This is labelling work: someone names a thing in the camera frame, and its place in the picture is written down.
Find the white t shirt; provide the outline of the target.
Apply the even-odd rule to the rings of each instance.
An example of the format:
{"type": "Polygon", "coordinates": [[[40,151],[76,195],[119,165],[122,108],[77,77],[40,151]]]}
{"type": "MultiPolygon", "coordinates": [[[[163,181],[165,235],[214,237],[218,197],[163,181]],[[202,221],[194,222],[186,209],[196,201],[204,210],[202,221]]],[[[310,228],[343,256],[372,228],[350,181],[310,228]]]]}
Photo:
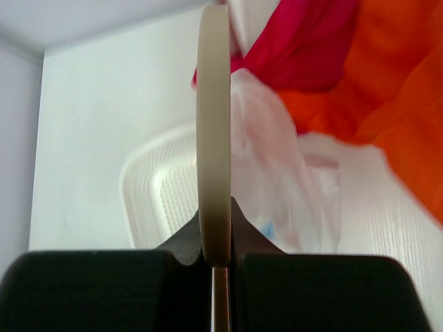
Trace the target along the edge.
{"type": "Polygon", "coordinates": [[[410,273],[442,330],[442,229],[387,168],[381,151],[300,135],[282,100],[247,70],[231,77],[231,194],[288,253],[372,254],[410,273]]]}

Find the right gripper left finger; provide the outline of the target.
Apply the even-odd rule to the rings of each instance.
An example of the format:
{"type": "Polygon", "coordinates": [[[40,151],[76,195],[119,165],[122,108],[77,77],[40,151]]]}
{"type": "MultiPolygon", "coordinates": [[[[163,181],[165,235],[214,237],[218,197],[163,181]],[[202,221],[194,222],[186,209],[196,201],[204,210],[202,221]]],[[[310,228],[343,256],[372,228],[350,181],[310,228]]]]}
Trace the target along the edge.
{"type": "Polygon", "coordinates": [[[28,252],[1,280],[2,331],[209,331],[210,316],[197,217],[152,250],[28,252]]]}

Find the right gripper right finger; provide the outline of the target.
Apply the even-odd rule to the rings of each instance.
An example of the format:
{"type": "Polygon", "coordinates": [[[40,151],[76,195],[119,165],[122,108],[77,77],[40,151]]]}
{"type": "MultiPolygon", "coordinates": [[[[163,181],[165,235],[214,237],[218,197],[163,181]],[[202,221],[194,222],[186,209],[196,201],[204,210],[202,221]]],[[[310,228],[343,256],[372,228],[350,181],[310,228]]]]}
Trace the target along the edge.
{"type": "Polygon", "coordinates": [[[233,331],[429,331],[401,264],[377,255],[287,254],[231,208],[233,331]]]}

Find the orange t shirt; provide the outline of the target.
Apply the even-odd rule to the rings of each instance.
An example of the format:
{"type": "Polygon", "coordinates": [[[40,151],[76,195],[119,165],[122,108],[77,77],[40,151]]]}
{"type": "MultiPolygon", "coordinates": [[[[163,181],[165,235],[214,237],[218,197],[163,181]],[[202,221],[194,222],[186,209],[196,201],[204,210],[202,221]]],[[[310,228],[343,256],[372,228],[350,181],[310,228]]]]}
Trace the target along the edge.
{"type": "Polygon", "coordinates": [[[442,2],[363,1],[342,80],[279,93],[297,128],[383,150],[442,219],[442,2]]]}

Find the beige hanger of white shirt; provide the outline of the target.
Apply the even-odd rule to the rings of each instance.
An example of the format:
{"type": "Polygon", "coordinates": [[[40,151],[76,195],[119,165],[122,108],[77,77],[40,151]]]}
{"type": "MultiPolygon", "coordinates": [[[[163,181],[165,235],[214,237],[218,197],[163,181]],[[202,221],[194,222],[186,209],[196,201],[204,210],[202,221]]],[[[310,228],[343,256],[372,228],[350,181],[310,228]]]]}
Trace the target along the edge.
{"type": "Polygon", "coordinates": [[[197,184],[204,258],[230,262],[230,21],[225,5],[204,8],[197,50],[197,184]]]}

